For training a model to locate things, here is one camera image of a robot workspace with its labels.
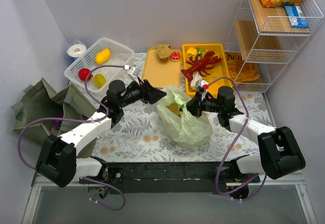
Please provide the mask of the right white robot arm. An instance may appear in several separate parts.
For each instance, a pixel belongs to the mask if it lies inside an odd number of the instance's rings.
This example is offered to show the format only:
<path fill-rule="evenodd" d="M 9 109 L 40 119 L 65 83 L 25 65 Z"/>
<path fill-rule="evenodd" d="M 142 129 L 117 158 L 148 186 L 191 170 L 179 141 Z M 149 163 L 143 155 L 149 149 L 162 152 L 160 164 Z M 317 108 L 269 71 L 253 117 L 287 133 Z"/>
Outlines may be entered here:
<path fill-rule="evenodd" d="M 231 161 L 238 175 L 265 174 L 278 179 L 306 167 L 305 158 L 290 128 L 275 128 L 248 118 L 235 105 L 232 88 L 222 86 L 217 97 L 202 89 L 186 104 L 187 111 L 200 117 L 204 112 L 217 113 L 219 124 L 230 132 L 256 143 L 259 155 L 241 156 Z"/>

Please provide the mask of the purple candy bag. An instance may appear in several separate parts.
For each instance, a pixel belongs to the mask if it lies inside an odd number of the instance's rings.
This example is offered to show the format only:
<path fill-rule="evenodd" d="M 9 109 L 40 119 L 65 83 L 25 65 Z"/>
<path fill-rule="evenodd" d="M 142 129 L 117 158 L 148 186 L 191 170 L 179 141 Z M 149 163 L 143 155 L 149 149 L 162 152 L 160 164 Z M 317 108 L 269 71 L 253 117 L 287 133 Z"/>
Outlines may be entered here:
<path fill-rule="evenodd" d="M 56 120 L 50 130 L 51 134 L 58 136 L 60 133 L 60 127 L 61 127 L 62 121 Z"/>

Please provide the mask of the olive green canvas bag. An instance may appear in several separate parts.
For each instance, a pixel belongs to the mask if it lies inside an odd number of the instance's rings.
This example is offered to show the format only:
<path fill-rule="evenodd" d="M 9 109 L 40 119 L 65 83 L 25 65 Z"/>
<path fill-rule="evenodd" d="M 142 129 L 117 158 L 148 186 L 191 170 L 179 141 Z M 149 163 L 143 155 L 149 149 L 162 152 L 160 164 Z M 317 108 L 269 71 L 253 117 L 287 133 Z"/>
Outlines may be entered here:
<path fill-rule="evenodd" d="M 41 78 L 35 85 L 28 86 L 19 102 L 11 108 L 15 113 L 12 132 L 20 134 L 23 128 L 29 123 L 45 117 L 61 117 L 77 120 L 86 120 L 96 111 L 92 103 L 83 93 L 73 84 L 68 85 L 57 92 L 44 79 Z M 54 120 L 42 121 L 31 126 L 24 133 L 23 137 L 42 146 L 51 131 Z M 66 133 L 80 123 L 64 121 L 58 127 L 58 134 Z M 77 158 L 88 158 L 92 155 L 96 139 L 92 140 L 81 152 Z"/>

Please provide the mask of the bread slice front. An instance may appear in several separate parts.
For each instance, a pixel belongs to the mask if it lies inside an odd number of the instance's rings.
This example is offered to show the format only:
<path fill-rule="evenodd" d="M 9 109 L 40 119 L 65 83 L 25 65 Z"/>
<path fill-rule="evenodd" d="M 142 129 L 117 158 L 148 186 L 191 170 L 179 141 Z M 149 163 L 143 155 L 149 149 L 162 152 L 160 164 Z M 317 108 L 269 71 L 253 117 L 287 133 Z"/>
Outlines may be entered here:
<path fill-rule="evenodd" d="M 176 116 L 181 117 L 180 108 L 179 108 L 179 105 L 177 103 L 172 103 L 172 104 L 168 105 L 167 108 L 171 112 L 173 112 Z"/>

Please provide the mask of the light green plastic bag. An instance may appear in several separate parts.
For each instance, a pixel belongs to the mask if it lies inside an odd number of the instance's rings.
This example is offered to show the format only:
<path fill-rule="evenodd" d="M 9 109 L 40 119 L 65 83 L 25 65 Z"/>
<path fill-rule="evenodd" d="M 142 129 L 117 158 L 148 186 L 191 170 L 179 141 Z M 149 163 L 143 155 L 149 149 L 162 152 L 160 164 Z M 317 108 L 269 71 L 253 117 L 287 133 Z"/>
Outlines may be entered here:
<path fill-rule="evenodd" d="M 186 103 L 191 100 L 184 91 L 176 86 L 166 86 L 162 89 L 167 95 L 156 104 L 158 114 L 167 135 L 184 148 L 197 148 L 207 143 L 212 134 L 212 125 L 205 113 L 197 118 L 186 109 Z M 181 117 L 176 116 L 167 106 L 177 103 Z"/>

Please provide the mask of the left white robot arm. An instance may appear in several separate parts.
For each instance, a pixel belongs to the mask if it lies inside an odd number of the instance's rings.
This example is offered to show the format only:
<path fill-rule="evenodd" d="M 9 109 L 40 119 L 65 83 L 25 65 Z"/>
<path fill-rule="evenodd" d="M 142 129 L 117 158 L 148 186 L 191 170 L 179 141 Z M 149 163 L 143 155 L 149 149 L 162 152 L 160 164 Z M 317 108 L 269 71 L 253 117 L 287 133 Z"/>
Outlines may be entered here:
<path fill-rule="evenodd" d="M 147 80 L 141 81 L 139 78 L 129 86 L 121 80 L 110 82 L 106 96 L 89 118 L 89 123 L 82 123 L 60 136 L 50 135 L 46 138 L 36 171 L 59 187 L 67 186 L 74 178 L 83 177 L 106 182 L 108 163 L 94 156 L 78 158 L 79 153 L 100 134 L 119 123 L 124 116 L 124 107 L 137 101 L 155 104 L 166 95 L 166 92 L 152 87 Z"/>

